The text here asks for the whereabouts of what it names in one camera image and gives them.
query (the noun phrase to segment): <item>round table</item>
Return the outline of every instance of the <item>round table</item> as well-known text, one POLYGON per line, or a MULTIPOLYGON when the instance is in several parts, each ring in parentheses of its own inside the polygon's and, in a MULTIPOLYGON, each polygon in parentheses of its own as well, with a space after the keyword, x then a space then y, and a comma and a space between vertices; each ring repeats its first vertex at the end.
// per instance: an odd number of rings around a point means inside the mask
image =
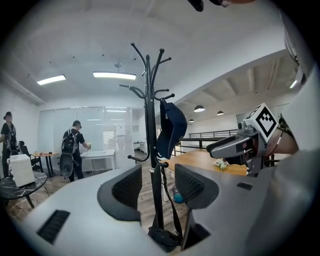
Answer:
POLYGON ((35 181, 17 187, 15 181, 11 177, 6 177, 0 181, 0 197, 5 200, 16 200, 25 197, 32 208, 35 208, 30 199, 30 194, 40 189, 47 181, 47 175, 41 172, 33 172, 35 181))
POLYGON ((34 156, 35 158, 43 158, 43 157, 45 157, 46 168, 48 170, 49 177, 52 178, 56 174, 54 173, 54 170, 52 168, 51 157, 53 157, 53 156, 55 156, 57 154, 58 154, 57 152, 52 152, 51 154, 49 154, 48 152, 43 152, 42 154, 33 153, 31 155, 34 156))

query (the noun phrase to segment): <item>man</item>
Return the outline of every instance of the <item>man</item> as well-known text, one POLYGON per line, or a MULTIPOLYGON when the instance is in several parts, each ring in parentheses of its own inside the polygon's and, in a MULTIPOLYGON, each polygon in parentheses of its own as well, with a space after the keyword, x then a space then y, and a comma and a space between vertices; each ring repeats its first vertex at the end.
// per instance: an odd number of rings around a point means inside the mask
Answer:
POLYGON ((67 130, 63 135, 63 138, 66 138, 71 131, 71 133, 73 133, 76 136, 76 140, 77 140, 77 149, 74 152, 74 154, 72 154, 74 164, 73 164, 72 174, 69 176, 70 182, 73 182, 75 180, 75 173, 76 173, 76 176, 78 177, 78 180, 84 178, 84 174, 82 173, 82 158, 80 155, 79 144, 82 144, 87 150, 90 149, 90 146, 85 142, 84 136, 82 135, 80 130, 81 130, 81 123, 80 121, 76 120, 73 122, 72 128, 70 130, 67 130))
POLYGON ((10 134, 14 135, 14 138, 16 136, 16 128, 14 124, 12 123, 12 114, 11 112, 5 113, 5 116, 3 117, 5 120, 5 123, 2 126, 1 129, 1 137, 0 137, 0 143, 3 143, 2 147, 2 167, 3 167, 3 175, 4 177, 9 176, 9 166, 7 164, 7 159, 10 158, 10 155, 17 155, 17 151, 12 151, 12 148, 10 148, 10 145, 7 145, 6 137, 8 137, 10 134))

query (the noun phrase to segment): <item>black cap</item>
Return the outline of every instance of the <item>black cap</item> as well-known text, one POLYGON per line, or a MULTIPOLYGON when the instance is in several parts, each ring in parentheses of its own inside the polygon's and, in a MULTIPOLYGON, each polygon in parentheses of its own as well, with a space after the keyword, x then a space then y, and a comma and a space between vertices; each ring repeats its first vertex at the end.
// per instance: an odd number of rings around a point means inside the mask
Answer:
POLYGON ((75 120, 75 121, 73 122, 72 126, 80 126, 80 128, 81 128, 81 123, 80 123, 80 121, 75 120))
POLYGON ((5 116, 3 117, 3 119, 5 120, 7 116, 12 116, 11 112, 8 111, 7 113, 5 113, 5 116))

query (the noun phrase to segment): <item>cable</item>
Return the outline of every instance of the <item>cable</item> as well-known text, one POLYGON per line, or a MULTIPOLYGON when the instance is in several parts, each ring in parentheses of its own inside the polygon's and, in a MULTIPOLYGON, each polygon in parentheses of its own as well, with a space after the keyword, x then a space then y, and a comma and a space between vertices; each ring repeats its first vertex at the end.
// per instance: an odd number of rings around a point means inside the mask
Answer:
MULTIPOLYGON (((34 204, 33 204, 33 205, 34 205, 34 207, 36 207, 36 205, 37 205, 37 199, 35 199, 34 197, 31 197, 32 194, 30 194, 30 199, 34 199, 34 204)), ((20 214, 22 213, 23 204, 24 204, 25 201, 27 201, 27 199, 24 199, 24 200, 16 203, 13 207, 10 208, 9 213, 12 215, 13 218, 17 218, 17 217, 20 216, 20 214), (21 208, 20 208, 19 214, 18 214, 18 215, 13 215, 13 214, 11 213, 12 209, 15 208, 15 207, 16 207, 17 205, 19 205, 19 204, 21 204, 21 208)))
POLYGON ((37 178, 37 179, 42 183, 42 185, 44 186, 44 189, 45 189, 46 193, 48 194, 48 197, 50 197, 49 192, 48 192, 48 190, 47 190, 47 188, 46 188, 45 184, 42 182, 42 180, 41 180, 41 179, 39 179, 38 177, 35 177, 35 178, 37 178))

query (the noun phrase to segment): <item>backpack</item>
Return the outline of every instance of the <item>backpack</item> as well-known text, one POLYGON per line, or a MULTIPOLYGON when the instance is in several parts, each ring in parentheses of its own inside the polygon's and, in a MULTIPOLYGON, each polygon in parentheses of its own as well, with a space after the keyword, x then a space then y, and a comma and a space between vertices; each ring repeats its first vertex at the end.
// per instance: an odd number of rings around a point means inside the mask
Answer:
POLYGON ((68 130, 68 135, 62 140, 61 152, 62 154, 72 155, 78 149, 78 138, 77 133, 74 134, 71 132, 71 129, 68 130))
POLYGON ((9 126, 9 134, 7 134, 5 138, 5 146, 10 153, 18 152, 18 145, 17 145, 17 137, 16 137, 16 127, 13 126, 11 128, 11 123, 6 123, 9 126))

